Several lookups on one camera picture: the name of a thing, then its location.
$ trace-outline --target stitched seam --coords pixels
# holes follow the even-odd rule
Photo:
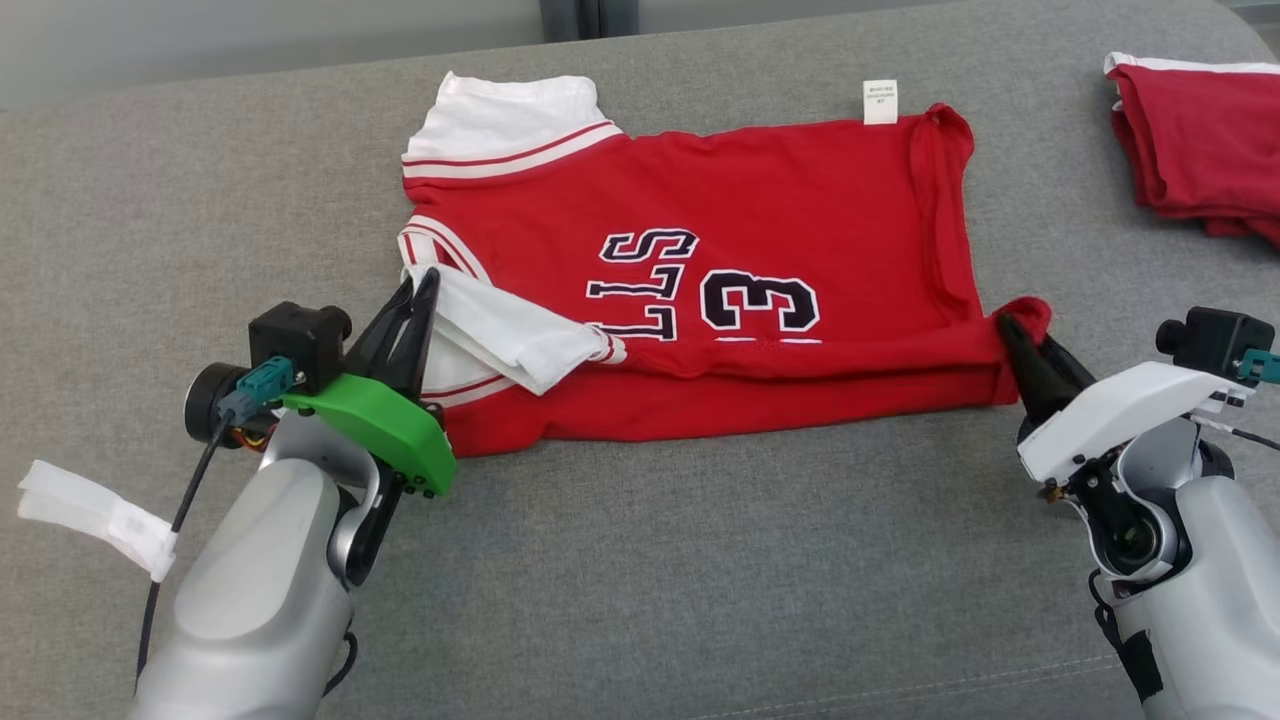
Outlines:
[[[823,712],[835,712],[837,710],[852,710],[852,708],[856,708],[856,707],[872,707],[873,705],[888,705],[891,702],[913,702],[913,701],[918,701],[918,700],[931,700],[931,698],[947,697],[947,696],[963,694],[963,693],[977,693],[977,692],[991,691],[991,689],[996,689],[996,688],[1012,688],[1012,687],[1016,687],[1016,685],[1027,685],[1027,684],[1030,684],[1030,683],[1043,683],[1044,680],[1057,680],[1057,679],[1061,679],[1061,678],[1070,678],[1071,675],[1084,675],[1087,673],[1101,673],[1102,670],[1114,670],[1116,667],[1123,667],[1123,665],[1120,665],[1119,662],[1116,662],[1116,664],[1111,664],[1111,665],[1103,665],[1101,667],[1089,667],[1087,670],[1075,670],[1075,671],[1071,671],[1071,673],[1060,673],[1060,674],[1048,675],[1048,676],[1044,676],[1044,678],[1029,678],[1027,680],[1016,680],[1016,682],[1012,682],[1012,683],[996,683],[993,685],[982,685],[980,688],[961,688],[959,691],[947,691],[945,693],[928,693],[928,694],[918,694],[918,696],[910,696],[910,697],[891,697],[891,698],[887,698],[887,700],[877,700],[877,701],[872,701],[872,702],[855,702],[854,705],[837,705],[835,707],[823,707],[823,708],[819,708],[819,710],[804,710],[804,711],[800,711],[800,712],[790,712],[787,715],[768,715],[765,717],[762,717],[760,720],[782,720],[783,717],[800,717],[801,715],[819,715],[819,714],[823,714]]]
[[[991,675],[980,675],[978,678],[965,678],[965,679],[961,679],[961,680],[943,680],[941,683],[927,683],[927,684],[923,684],[923,685],[908,685],[908,687],[902,687],[902,688],[888,688],[888,689],[883,689],[883,691],[868,691],[868,692],[851,693],[851,694],[836,694],[836,696],[831,696],[831,697],[820,697],[820,698],[817,698],[817,700],[804,700],[804,701],[800,701],[800,702],[786,702],[786,703],[782,703],[782,705],[767,705],[767,706],[762,706],[762,707],[753,707],[750,710],[735,710],[735,711],[731,711],[731,712],[714,712],[712,715],[699,715],[696,717],[687,717],[686,720],[713,720],[716,717],[736,717],[739,715],[751,715],[754,712],[768,712],[771,710],[786,710],[788,707],[800,707],[801,705],[820,705],[823,702],[833,702],[833,701],[837,701],[837,700],[856,700],[856,698],[872,697],[872,696],[878,696],[878,694],[905,693],[905,692],[911,692],[911,691],[927,691],[927,689],[932,689],[932,688],[941,688],[941,687],[946,687],[946,685],[957,685],[957,684],[964,684],[964,683],[980,683],[983,680],[995,680],[997,678],[1010,678],[1012,675],[1025,675],[1028,673],[1041,673],[1043,670],[1053,670],[1053,669],[1057,669],[1057,667],[1070,667],[1071,665],[1083,665],[1084,662],[1094,662],[1097,660],[1108,660],[1108,659],[1112,659],[1116,655],[1112,652],[1110,655],[1098,655],[1097,657],[1085,657],[1083,660],[1069,660],[1066,662],[1055,662],[1052,665],[1042,665],[1039,667],[1029,667],[1027,670],[1009,670],[1007,673],[993,673]]]

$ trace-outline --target red fabric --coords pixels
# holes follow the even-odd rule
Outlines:
[[[1107,77],[1138,205],[1280,247],[1280,74],[1120,64]]]
[[[626,341],[623,363],[588,364],[541,397],[513,387],[447,407],[454,451],[504,452],[543,437],[760,432],[1015,402],[970,268],[960,190],[972,151],[964,119],[936,105],[891,126],[837,120],[616,137],[520,173],[407,178],[416,213],[457,233],[495,286],[616,328]],[[652,228],[673,237],[655,241],[648,258],[618,259],[639,250]],[[682,254],[689,242],[676,231],[696,236],[691,251]],[[626,233],[634,237],[612,241],[611,252],[608,238]],[[663,272],[676,272],[660,268],[673,266],[673,297],[589,297],[593,282],[660,286]],[[768,292],[767,306],[750,309],[745,287],[704,291],[730,272],[799,295]],[[797,313],[801,286],[817,305],[808,323]],[[660,314],[646,314],[654,307],[669,309],[673,338],[617,329],[657,328]],[[728,310],[736,328],[723,327]],[[1005,311],[1037,338],[1047,329],[1050,310],[1039,300],[1020,299]]]

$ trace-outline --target jersey lettering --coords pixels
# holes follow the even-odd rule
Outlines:
[[[646,318],[655,318],[658,322],[652,325],[602,325],[593,323],[602,331],[621,337],[655,337],[663,342],[676,340],[676,309],[671,305],[645,305]]]
[[[692,258],[694,249],[698,247],[698,236],[681,228],[654,228],[645,231],[640,240],[635,237],[632,232],[611,234],[604,240],[600,259],[605,263],[643,263],[653,255],[654,249],[662,247],[658,258],[672,260]]]
[[[818,323],[818,297],[797,278],[765,278],[742,270],[712,270],[703,278],[703,319],[718,331],[742,327],[744,310],[777,310],[778,329],[804,332]],[[740,296],[735,305],[732,296]]]
[[[680,275],[685,273],[684,265],[655,265],[649,277],[662,281],[658,284],[627,284],[590,281],[586,283],[588,297],[604,297],[605,295],[652,295],[663,300],[675,300],[676,291],[680,290]]]

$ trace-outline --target gray fabric surface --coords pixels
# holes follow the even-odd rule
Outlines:
[[[145,88],[0,115],[0,716],[127,706],[143,574],[20,524],[33,457],[168,515],[198,447],[189,379],[247,361],[291,299],[357,323],[394,287],[398,154],[445,70],[595,78],[631,133],[906,113],[973,124],[988,307],[1037,293],[1097,372],[1193,304],[1280,320],[1280,256],[1134,208],[1108,50],[1271,59],[1208,0],[991,0]],[[1138,717],[1093,625],[1085,537],[1033,497],[1006,407],[643,446],[547,442],[402,503],[357,593],[360,662],[321,717]],[[1275,433],[1280,397],[1238,416]],[[1280,518],[1276,460],[1225,441]],[[189,566],[250,475],[224,454]],[[173,598],[163,596],[160,632]]]

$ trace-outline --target green plastic bracket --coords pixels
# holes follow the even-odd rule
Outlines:
[[[1261,383],[1280,383],[1280,355],[1265,350],[1245,350],[1240,359],[1240,378]]]
[[[453,484],[449,439],[430,413],[385,384],[342,374],[319,395],[285,393],[291,410],[315,410],[338,432],[402,473],[408,487],[445,495]]]

